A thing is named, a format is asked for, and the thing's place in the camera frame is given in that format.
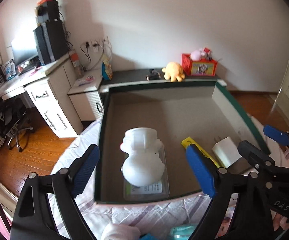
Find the striped white tablecloth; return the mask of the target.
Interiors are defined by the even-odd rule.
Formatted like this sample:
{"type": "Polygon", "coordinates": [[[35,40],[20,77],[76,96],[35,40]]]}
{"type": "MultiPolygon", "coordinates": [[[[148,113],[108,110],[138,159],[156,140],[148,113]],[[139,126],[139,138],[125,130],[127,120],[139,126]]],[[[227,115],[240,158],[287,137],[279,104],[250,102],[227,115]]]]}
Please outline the striped white tablecloth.
{"type": "MultiPolygon", "coordinates": [[[[263,126],[250,116],[271,151],[270,157],[276,166],[289,167],[289,150],[284,153],[274,140],[262,132],[263,126]]],[[[74,159],[83,155],[90,144],[98,144],[102,120],[91,123],[71,144],[56,162],[51,174],[63,167],[69,167],[74,159]]],[[[107,206],[95,204],[95,171],[91,175],[84,192],[77,196],[76,204],[83,218],[97,239],[100,239],[107,224],[125,224],[138,228],[141,234],[150,233],[157,239],[166,239],[170,229],[182,224],[198,224],[202,219],[210,198],[203,193],[196,193],[186,198],[162,202],[162,204],[138,206],[107,206]]],[[[57,202],[53,194],[48,194],[52,215],[61,235],[68,238],[57,202]]]]}

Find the white charger plug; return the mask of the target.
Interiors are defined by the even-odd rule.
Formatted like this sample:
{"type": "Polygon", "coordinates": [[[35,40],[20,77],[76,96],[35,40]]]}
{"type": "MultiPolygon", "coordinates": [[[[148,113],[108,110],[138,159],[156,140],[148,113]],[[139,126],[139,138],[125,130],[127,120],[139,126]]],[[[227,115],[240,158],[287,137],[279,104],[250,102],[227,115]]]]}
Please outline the white charger plug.
{"type": "Polygon", "coordinates": [[[213,146],[212,152],[224,168],[230,167],[241,157],[236,144],[230,137],[217,142],[213,146]]]}

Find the clear plastic card case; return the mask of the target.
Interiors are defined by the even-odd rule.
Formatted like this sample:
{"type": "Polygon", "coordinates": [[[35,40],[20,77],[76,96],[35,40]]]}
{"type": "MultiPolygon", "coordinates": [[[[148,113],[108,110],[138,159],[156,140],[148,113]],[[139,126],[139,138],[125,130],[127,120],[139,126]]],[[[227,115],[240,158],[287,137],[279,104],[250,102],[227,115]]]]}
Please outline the clear plastic card case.
{"type": "MultiPolygon", "coordinates": [[[[166,166],[166,157],[164,146],[159,150],[159,157],[166,166]]],[[[150,202],[159,199],[167,198],[170,194],[167,167],[165,168],[163,177],[149,186],[136,187],[129,184],[124,179],[124,193],[123,197],[128,202],[150,202]]]]}

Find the yellow utility knife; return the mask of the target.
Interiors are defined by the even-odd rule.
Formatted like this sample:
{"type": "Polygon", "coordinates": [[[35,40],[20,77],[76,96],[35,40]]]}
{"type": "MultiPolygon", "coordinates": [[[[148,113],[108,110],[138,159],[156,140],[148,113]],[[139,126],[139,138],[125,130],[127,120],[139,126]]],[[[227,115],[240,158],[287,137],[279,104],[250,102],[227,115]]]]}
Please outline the yellow utility knife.
{"type": "Polygon", "coordinates": [[[187,149],[187,147],[191,144],[194,144],[197,146],[197,148],[200,150],[200,152],[204,155],[204,157],[207,157],[209,159],[211,159],[213,161],[213,163],[220,168],[219,163],[211,156],[208,154],[208,152],[206,152],[206,150],[204,150],[204,148],[202,148],[202,146],[200,146],[200,144],[198,144],[195,140],[193,140],[191,137],[187,137],[185,138],[182,142],[181,145],[184,147],[184,149],[187,149]]]}

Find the red toy box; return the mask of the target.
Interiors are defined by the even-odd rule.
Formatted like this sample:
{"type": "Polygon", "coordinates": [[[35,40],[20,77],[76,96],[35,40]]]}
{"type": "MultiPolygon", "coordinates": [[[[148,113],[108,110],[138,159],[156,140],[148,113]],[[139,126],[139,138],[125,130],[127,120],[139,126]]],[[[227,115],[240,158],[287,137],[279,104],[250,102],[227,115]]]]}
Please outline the red toy box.
{"type": "Polygon", "coordinates": [[[215,76],[217,64],[216,60],[192,61],[190,54],[181,55],[181,67],[187,76],[215,76]]]}

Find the pink plush toy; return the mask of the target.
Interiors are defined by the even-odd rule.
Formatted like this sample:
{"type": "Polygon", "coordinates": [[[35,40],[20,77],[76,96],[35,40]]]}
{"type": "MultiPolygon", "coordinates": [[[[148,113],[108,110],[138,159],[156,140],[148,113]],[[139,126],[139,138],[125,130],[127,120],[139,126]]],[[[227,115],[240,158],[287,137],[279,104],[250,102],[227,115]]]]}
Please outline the pink plush toy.
{"type": "Polygon", "coordinates": [[[201,48],[201,49],[191,52],[190,59],[192,61],[201,61],[202,59],[205,58],[205,55],[206,55],[206,52],[204,51],[204,49],[201,48]]]}

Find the pink green storage box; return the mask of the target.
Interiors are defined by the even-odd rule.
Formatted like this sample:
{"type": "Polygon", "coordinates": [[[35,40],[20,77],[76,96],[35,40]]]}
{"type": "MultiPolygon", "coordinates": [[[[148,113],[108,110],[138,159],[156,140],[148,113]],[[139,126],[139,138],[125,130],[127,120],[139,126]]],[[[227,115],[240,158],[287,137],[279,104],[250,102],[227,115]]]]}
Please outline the pink green storage box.
{"type": "Polygon", "coordinates": [[[193,138],[211,153],[217,141],[247,140],[269,154],[261,133],[236,99],[217,81],[163,82],[112,87],[104,103],[96,167],[95,201],[125,205],[120,150],[124,134],[137,127],[157,131],[163,142],[170,199],[198,193],[200,186],[189,167],[181,142],[193,138]]]}

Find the yellow octopus plush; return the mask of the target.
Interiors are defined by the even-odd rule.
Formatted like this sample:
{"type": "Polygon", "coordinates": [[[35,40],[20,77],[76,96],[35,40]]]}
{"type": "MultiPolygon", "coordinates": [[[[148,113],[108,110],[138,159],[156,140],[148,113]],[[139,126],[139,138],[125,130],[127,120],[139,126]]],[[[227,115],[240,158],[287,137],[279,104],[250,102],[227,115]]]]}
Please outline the yellow octopus plush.
{"type": "Polygon", "coordinates": [[[185,73],[179,63],[169,62],[164,68],[162,68],[164,79],[171,82],[182,82],[185,78],[185,73]]]}

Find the white computer desk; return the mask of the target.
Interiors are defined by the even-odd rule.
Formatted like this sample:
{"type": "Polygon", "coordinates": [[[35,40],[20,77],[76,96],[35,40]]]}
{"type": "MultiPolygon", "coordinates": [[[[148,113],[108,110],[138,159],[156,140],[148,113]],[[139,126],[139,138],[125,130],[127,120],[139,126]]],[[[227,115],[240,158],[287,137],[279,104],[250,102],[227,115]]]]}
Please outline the white computer desk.
{"type": "Polygon", "coordinates": [[[83,131],[81,120],[68,96],[76,81],[70,54],[17,75],[0,86],[0,98],[7,100],[27,93],[32,103],[59,138],[74,138],[83,131]]]}

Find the white small side cabinet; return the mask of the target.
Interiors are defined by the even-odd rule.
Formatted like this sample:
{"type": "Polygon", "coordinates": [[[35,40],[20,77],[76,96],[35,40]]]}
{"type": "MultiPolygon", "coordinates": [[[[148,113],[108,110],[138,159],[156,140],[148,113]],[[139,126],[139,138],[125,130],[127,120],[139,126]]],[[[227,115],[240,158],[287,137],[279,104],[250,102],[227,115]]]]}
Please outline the white small side cabinet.
{"type": "Polygon", "coordinates": [[[68,96],[81,121],[102,118],[104,107],[99,93],[102,79],[100,69],[91,70],[78,78],[69,90],[68,96]]]}

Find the black low cabinet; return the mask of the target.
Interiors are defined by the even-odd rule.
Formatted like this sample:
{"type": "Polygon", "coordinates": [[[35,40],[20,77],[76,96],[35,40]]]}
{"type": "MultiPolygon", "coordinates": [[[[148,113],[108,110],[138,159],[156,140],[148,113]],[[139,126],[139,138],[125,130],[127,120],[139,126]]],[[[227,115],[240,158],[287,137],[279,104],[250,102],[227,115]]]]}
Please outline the black low cabinet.
{"type": "Polygon", "coordinates": [[[165,81],[164,73],[161,68],[159,69],[133,69],[133,70],[122,70],[113,72],[112,79],[109,81],[102,80],[101,86],[116,85],[120,83],[130,83],[130,82],[149,82],[147,76],[160,74],[160,79],[153,81],[165,81]]]}

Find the colourful snack bag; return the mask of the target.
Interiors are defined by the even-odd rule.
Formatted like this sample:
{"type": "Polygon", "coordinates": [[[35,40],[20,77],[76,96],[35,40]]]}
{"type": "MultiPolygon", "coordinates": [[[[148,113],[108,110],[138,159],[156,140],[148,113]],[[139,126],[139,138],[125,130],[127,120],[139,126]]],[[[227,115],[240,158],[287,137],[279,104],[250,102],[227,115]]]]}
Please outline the colourful snack bag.
{"type": "Polygon", "coordinates": [[[113,76],[113,71],[112,71],[112,67],[110,64],[110,59],[108,58],[108,56],[106,54],[104,54],[102,56],[102,77],[104,78],[105,81],[110,81],[112,80],[112,76],[113,76]]]}

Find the computer monitor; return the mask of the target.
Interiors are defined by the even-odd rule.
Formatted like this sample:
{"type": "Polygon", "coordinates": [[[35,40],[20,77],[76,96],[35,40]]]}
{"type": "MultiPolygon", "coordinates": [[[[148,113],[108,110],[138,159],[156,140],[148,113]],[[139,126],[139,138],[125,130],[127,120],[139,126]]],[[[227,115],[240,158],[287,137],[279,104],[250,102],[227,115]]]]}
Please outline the computer monitor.
{"type": "Polygon", "coordinates": [[[39,65],[38,51],[33,33],[13,39],[11,47],[16,67],[26,63],[29,66],[39,65]]]}

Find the black computer tower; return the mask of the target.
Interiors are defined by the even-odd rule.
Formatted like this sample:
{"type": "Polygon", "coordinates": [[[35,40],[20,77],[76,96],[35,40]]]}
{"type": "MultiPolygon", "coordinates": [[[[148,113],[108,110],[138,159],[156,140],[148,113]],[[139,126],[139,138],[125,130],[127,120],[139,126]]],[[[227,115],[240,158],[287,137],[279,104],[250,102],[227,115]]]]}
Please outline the black computer tower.
{"type": "Polygon", "coordinates": [[[47,21],[33,30],[39,61],[42,65],[60,59],[68,52],[63,23],[47,21]]]}

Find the black box on tower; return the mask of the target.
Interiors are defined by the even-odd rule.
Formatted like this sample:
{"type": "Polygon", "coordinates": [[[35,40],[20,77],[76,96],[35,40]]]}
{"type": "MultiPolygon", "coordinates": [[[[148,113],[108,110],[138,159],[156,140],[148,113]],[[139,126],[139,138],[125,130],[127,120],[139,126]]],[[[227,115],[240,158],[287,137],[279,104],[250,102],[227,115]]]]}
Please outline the black box on tower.
{"type": "Polygon", "coordinates": [[[57,1],[45,1],[36,7],[36,21],[41,24],[47,21],[60,19],[59,6],[57,1]]]}

